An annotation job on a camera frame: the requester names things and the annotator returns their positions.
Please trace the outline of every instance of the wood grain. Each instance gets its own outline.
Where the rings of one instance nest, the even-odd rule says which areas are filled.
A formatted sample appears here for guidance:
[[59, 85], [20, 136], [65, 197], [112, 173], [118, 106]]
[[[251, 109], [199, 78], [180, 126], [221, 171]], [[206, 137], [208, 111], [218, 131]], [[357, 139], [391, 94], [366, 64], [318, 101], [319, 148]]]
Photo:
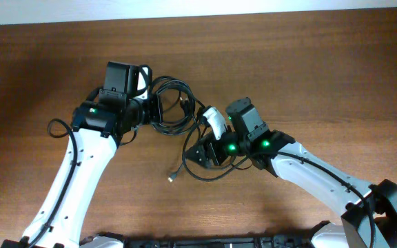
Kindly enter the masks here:
[[[397, 183], [397, 8], [1, 25], [0, 244], [21, 237], [62, 161], [67, 139], [48, 137], [47, 122], [70, 122], [110, 60], [183, 79], [220, 110], [248, 96], [272, 129], [320, 158], [374, 183]], [[142, 127], [119, 149], [82, 238], [260, 234], [338, 220], [257, 169], [215, 183], [183, 173], [168, 183], [184, 138]]]

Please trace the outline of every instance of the robotic arm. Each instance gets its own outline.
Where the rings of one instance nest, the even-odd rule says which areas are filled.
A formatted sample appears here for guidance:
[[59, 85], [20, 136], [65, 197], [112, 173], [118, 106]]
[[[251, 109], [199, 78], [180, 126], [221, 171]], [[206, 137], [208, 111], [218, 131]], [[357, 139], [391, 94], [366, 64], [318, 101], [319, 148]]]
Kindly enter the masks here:
[[[174, 180], [182, 167], [197, 179], [216, 180], [250, 159], [258, 169], [302, 187], [341, 216], [343, 227], [323, 225], [313, 235], [313, 246], [397, 247], [396, 184], [384, 180], [379, 185], [373, 185], [354, 178], [315, 157], [291, 136], [276, 130], [270, 131], [248, 98], [237, 100], [227, 107], [226, 113], [234, 128], [232, 130], [223, 115], [215, 107], [204, 107], [184, 82], [168, 76], [151, 81], [152, 71], [146, 65], [108, 63], [104, 86], [95, 89], [75, 109], [71, 127], [66, 126], [67, 134], [70, 135], [68, 147], [38, 214], [19, 242], [6, 240], [1, 247], [79, 247], [83, 219], [103, 170], [117, 148], [126, 144], [121, 142], [122, 136], [134, 130], [134, 139], [138, 125], [143, 124], [153, 125], [162, 134], [189, 132], [183, 146], [183, 163], [171, 175], [170, 181]], [[157, 83], [161, 86], [153, 94], [152, 88]], [[181, 101], [185, 117], [167, 126], [163, 124], [160, 94], [170, 89], [179, 91], [179, 99], [181, 93], [189, 99]], [[97, 95], [99, 102], [94, 102]], [[194, 115], [195, 102], [201, 106], [197, 116]], [[194, 121], [193, 126], [185, 127], [190, 121]], [[212, 131], [202, 135], [186, 150], [192, 132], [198, 130], [200, 133], [201, 124], [211, 127]], [[234, 165], [232, 163], [236, 156], [245, 158]], [[188, 160], [205, 169], [222, 167], [229, 157], [232, 168], [218, 178], [201, 178], [187, 166]], [[386, 216], [374, 220], [374, 212]], [[252, 244], [255, 248], [261, 248], [266, 246], [262, 245], [266, 241], [254, 239]], [[218, 242], [230, 244], [230, 248], [233, 248], [232, 241]], [[270, 248], [280, 247], [276, 246], [280, 244], [277, 239], [267, 242]], [[104, 236], [81, 247], [115, 248], [125, 245], [121, 237]]]

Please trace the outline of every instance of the white panel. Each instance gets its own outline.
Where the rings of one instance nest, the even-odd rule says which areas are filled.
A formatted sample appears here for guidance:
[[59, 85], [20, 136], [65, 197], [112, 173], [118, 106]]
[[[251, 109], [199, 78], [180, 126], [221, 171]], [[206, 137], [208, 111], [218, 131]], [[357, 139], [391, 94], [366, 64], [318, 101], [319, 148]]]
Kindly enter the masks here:
[[0, 0], [0, 24], [397, 7], [397, 0]]

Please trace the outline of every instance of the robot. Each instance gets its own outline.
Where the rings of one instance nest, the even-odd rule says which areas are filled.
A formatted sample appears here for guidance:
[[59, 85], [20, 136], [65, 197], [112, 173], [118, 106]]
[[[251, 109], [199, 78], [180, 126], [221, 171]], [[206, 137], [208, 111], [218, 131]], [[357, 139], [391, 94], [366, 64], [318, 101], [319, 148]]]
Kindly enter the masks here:
[[[160, 95], [166, 90], [179, 91], [179, 97], [164, 110]], [[175, 122], [164, 121], [163, 113], [177, 103], [185, 116]], [[271, 131], [249, 98], [236, 100], [225, 112], [231, 125], [215, 107], [204, 106], [185, 82], [170, 76], [152, 80], [152, 70], [147, 65], [109, 62], [103, 87], [93, 90], [75, 109], [71, 125], [59, 119], [50, 121], [48, 131], [52, 137], [70, 137], [63, 162], [22, 239], [5, 240], [1, 248], [397, 247], [397, 184], [384, 180], [375, 185], [322, 161], [290, 135]], [[53, 134], [53, 123], [62, 124], [66, 133]], [[83, 219], [103, 170], [118, 147], [136, 138], [140, 125], [152, 125], [166, 135], [187, 134], [182, 163], [168, 178], [170, 182], [183, 168], [195, 179], [218, 180], [251, 160], [257, 169], [288, 180], [319, 199], [341, 217], [343, 225], [320, 223], [309, 238], [277, 235], [216, 240], [129, 240], [119, 234], [103, 233], [80, 242]], [[122, 142], [123, 135], [131, 131], [134, 131], [131, 141]], [[199, 138], [187, 149], [193, 132], [198, 132]], [[237, 156], [244, 158], [234, 164]], [[205, 169], [229, 169], [216, 178], [202, 178], [189, 169], [187, 161]], [[374, 218], [375, 213], [385, 216]]]

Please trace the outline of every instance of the green indicator light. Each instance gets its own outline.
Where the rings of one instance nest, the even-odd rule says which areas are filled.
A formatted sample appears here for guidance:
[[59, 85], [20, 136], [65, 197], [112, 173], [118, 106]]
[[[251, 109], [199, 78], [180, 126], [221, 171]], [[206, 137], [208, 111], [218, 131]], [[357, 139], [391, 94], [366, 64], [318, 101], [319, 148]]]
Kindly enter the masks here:
[[235, 151], [237, 149], [237, 147], [234, 144], [229, 145], [229, 151]]
[[270, 142], [269, 142], [269, 141], [263, 141], [263, 142], [261, 143], [261, 145], [262, 145], [263, 147], [268, 147], [268, 146], [270, 146]]

